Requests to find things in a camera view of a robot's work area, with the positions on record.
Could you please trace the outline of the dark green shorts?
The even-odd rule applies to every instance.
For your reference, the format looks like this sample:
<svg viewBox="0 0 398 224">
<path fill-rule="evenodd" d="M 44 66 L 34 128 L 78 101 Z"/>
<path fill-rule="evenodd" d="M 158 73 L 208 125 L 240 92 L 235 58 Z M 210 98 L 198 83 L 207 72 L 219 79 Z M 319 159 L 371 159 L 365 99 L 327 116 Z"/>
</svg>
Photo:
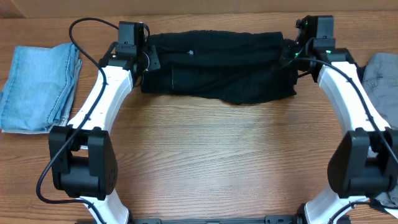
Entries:
<svg viewBox="0 0 398 224">
<path fill-rule="evenodd" d="M 281 32 L 192 30 L 153 35 L 160 67 L 144 74 L 144 93 L 213 98 L 235 105 L 296 94 L 298 72 L 280 69 Z"/>
</svg>

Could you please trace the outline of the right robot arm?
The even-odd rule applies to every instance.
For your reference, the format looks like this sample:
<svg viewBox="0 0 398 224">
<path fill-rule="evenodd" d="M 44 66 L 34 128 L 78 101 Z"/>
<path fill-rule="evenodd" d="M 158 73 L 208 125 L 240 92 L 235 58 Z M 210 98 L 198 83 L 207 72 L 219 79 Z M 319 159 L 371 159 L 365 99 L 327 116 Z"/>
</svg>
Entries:
<svg viewBox="0 0 398 224">
<path fill-rule="evenodd" d="M 311 74 L 333 106 L 343 139 L 328 163 L 328 185 L 297 214 L 268 215 L 265 223 L 350 223 L 347 212 L 357 205 L 396 217 L 397 207 L 376 197 L 397 185 L 397 131 L 371 103 L 349 50 L 335 47 L 333 16 L 306 16 L 296 27 L 281 65 Z"/>
</svg>

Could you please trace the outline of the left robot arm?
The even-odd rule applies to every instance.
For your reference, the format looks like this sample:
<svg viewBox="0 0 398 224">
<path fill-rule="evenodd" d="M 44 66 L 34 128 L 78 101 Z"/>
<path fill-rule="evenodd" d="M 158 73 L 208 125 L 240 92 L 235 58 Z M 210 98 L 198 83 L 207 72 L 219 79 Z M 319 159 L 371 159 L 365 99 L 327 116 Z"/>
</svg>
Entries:
<svg viewBox="0 0 398 224">
<path fill-rule="evenodd" d="M 147 24 L 120 22 L 118 40 L 94 61 L 98 77 L 77 114 L 49 134 L 50 162 L 40 175 L 36 194 L 50 204 L 82 203 L 95 223 L 132 223 L 131 211 L 116 192 L 118 163 L 110 132 L 124 99 L 157 57 L 144 51 Z"/>
</svg>

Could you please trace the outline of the folded light blue jeans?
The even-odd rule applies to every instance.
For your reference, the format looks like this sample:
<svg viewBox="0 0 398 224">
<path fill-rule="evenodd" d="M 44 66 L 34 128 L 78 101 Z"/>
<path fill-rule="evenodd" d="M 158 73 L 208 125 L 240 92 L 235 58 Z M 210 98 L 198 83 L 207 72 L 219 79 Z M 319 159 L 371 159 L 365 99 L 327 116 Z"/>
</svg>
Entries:
<svg viewBox="0 0 398 224">
<path fill-rule="evenodd" d="M 68 123 L 82 61 L 73 43 L 17 46 L 1 91 L 4 133 L 44 134 Z"/>
</svg>

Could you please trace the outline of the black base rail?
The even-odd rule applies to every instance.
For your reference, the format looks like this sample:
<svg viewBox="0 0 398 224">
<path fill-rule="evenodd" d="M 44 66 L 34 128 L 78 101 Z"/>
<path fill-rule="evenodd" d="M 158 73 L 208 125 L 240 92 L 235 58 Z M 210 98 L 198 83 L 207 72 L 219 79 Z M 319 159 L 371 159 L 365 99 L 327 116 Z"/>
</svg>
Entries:
<svg viewBox="0 0 398 224">
<path fill-rule="evenodd" d="M 294 224 L 304 223 L 294 215 L 267 215 L 264 218 L 227 218 L 220 220 L 161 220 L 153 219 L 136 219 L 134 224 Z"/>
</svg>

